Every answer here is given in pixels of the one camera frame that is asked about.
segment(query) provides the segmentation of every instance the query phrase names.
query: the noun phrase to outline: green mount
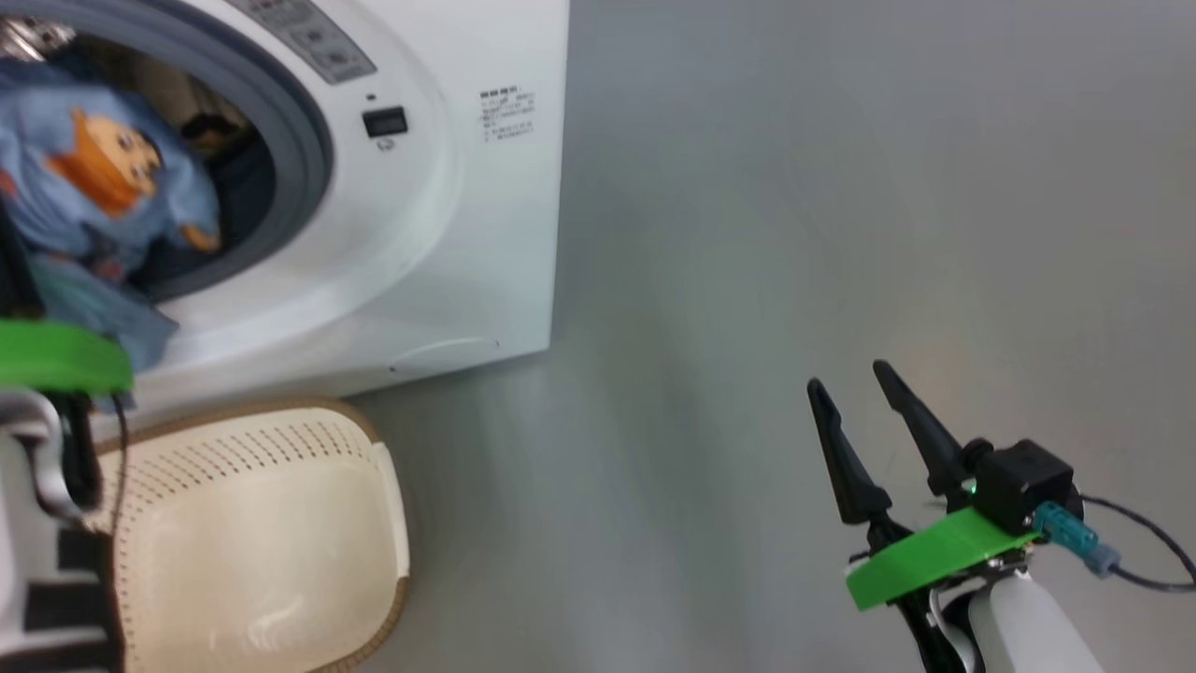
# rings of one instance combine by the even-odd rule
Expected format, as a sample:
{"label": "green mount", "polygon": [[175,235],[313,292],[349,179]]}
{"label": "green mount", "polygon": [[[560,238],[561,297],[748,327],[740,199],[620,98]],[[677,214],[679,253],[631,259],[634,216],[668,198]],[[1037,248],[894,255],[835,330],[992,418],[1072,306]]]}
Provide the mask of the green mount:
{"label": "green mount", "polygon": [[128,355],[86,329],[0,320],[0,388],[110,396],[133,390]]}
{"label": "green mount", "polygon": [[847,576],[847,591],[864,612],[1023,547],[1036,537],[1014,538],[969,507],[880,550]]}

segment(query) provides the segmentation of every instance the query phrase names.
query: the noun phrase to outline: black cable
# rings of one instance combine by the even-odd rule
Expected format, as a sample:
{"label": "black cable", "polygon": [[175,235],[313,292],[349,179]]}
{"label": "black cable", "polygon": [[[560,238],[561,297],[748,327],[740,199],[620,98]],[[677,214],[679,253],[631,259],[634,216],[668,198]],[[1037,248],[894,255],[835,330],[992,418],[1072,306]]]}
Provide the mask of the black cable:
{"label": "black cable", "polygon": [[120,396],[112,396],[112,405],[116,408],[116,418],[121,424],[121,467],[116,477],[116,502],[112,503],[112,544],[116,544],[116,527],[121,524],[121,513],[124,512],[124,485],[129,478],[129,422],[124,418],[124,405],[121,404]]}
{"label": "black cable", "polygon": [[1182,563],[1184,570],[1186,570],[1188,574],[1191,575],[1192,581],[1188,583],[1157,582],[1154,580],[1147,580],[1146,577],[1135,575],[1119,565],[1113,565],[1109,569],[1113,575],[1121,577],[1122,580],[1125,580],[1127,582],[1137,585],[1139,587],[1143,587],[1147,589],[1153,589],[1155,592],[1165,592],[1168,594],[1196,592],[1196,563],[1192,563],[1191,557],[1189,557],[1188,552],[1185,552],[1183,547],[1179,546],[1179,543],[1172,539],[1172,537],[1168,536],[1155,522],[1142,516],[1141,514],[1137,514],[1131,509],[1124,508],[1115,502],[1110,502],[1104,498],[1098,498],[1096,496],[1085,496],[1085,495],[1081,495],[1080,498],[1082,498],[1084,502],[1086,503],[1092,503],[1094,506],[1100,506],[1103,508],[1111,509],[1117,514],[1121,514],[1122,516],[1129,519],[1134,524],[1137,524],[1149,530],[1152,533],[1155,534],[1155,537],[1163,540],[1164,545],[1167,545],[1167,549],[1170,549],[1179,558],[1179,563]]}

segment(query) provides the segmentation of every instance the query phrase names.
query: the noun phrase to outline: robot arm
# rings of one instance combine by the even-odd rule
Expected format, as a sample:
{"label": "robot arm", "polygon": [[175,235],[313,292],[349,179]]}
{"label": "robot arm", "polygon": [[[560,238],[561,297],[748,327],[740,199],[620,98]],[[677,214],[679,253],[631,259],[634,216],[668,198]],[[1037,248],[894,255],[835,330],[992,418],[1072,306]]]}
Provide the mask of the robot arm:
{"label": "robot arm", "polygon": [[[892,502],[868,476],[818,380],[807,387],[840,519],[868,525],[868,551],[853,557],[848,591],[864,611],[892,605],[932,673],[1097,673],[1100,665],[1055,599],[1030,577],[1035,545],[1058,544],[1100,577],[1118,575],[1168,592],[1196,591],[1196,565],[1158,526],[1119,506],[1082,497],[1072,467],[1031,441],[996,451],[960,447],[889,363],[873,365],[889,405],[902,415],[927,466],[927,485],[947,516],[911,533],[889,516]],[[1082,524],[1084,502],[1147,526],[1180,558],[1192,585],[1164,585],[1121,569],[1119,555]],[[942,605],[942,596],[953,599]]]}
{"label": "robot arm", "polygon": [[117,672],[112,546],[81,521],[100,504],[91,396],[132,390],[133,373],[111,342],[41,313],[0,216],[0,671]]}

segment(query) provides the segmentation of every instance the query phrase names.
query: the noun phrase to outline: washing machine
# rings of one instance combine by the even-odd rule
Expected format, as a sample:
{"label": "washing machine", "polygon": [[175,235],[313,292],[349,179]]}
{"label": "washing machine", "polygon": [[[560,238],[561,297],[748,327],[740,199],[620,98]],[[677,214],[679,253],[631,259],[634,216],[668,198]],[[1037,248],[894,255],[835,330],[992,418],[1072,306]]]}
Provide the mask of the washing machine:
{"label": "washing machine", "polygon": [[0,0],[0,13],[185,68],[256,129],[214,169],[227,207],[258,203],[255,225],[145,288],[182,328],[138,378],[142,420],[548,348],[567,0]]}

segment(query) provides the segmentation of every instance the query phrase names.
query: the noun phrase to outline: cream laundry basket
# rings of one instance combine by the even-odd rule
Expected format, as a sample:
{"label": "cream laundry basket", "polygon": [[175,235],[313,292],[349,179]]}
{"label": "cream laundry basket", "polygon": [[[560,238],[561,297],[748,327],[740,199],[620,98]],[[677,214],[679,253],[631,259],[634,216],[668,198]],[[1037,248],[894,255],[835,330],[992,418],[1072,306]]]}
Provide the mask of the cream laundry basket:
{"label": "cream laundry basket", "polygon": [[[100,447],[105,485],[118,446]],[[370,422],[298,400],[133,435],[115,536],[129,673],[353,671],[398,622],[407,525]],[[105,488],[94,530],[110,526]]]}

